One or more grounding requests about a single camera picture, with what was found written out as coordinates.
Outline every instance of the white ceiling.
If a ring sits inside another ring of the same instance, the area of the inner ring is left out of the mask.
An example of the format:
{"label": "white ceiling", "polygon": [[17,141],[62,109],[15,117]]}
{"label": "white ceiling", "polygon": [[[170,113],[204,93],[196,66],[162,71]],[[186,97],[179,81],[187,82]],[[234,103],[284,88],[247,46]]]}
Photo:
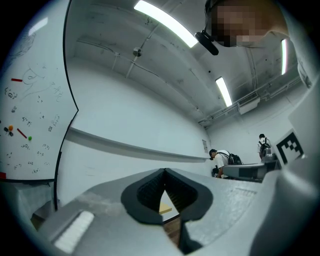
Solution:
{"label": "white ceiling", "polygon": [[[192,34],[204,27],[206,0],[148,0],[170,13]],[[138,0],[72,0],[67,18],[66,55],[103,65],[126,76],[133,50],[141,47],[156,20],[136,10]],[[176,105],[205,127],[212,114],[225,108],[215,83],[223,77],[232,102],[267,84],[270,93],[298,77],[294,48],[289,43],[289,71],[281,76],[282,50],[280,34],[268,34],[259,48],[216,45],[217,56],[200,43],[189,48],[171,30],[159,25],[145,42],[142,56],[128,79],[134,80]]]}

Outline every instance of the wooden floor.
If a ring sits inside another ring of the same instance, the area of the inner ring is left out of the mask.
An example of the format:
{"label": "wooden floor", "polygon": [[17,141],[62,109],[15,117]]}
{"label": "wooden floor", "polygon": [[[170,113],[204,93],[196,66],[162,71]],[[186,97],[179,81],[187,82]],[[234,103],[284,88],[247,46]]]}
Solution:
{"label": "wooden floor", "polygon": [[163,228],[171,241],[178,246],[180,238],[180,217],[164,224]]}

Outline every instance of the sleeve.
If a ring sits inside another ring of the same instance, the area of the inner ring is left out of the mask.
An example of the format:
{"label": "sleeve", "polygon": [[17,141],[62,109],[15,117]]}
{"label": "sleeve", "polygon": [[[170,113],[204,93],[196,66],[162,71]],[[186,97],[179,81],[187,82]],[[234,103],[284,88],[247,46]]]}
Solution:
{"label": "sleeve", "polygon": [[220,169],[221,167],[224,167],[224,166],[225,166],[224,161],[223,161],[221,155],[217,155],[217,156],[215,157],[215,165],[218,166],[218,169]]}

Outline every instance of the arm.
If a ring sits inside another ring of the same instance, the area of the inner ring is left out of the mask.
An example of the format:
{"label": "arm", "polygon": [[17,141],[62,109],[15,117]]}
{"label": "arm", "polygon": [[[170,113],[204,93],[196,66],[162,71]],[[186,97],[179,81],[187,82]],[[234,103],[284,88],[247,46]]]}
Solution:
{"label": "arm", "polygon": [[221,179],[221,175],[222,175],[222,174],[224,174],[224,172],[223,172],[223,167],[220,167],[217,178],[220,178],[220,179]]}

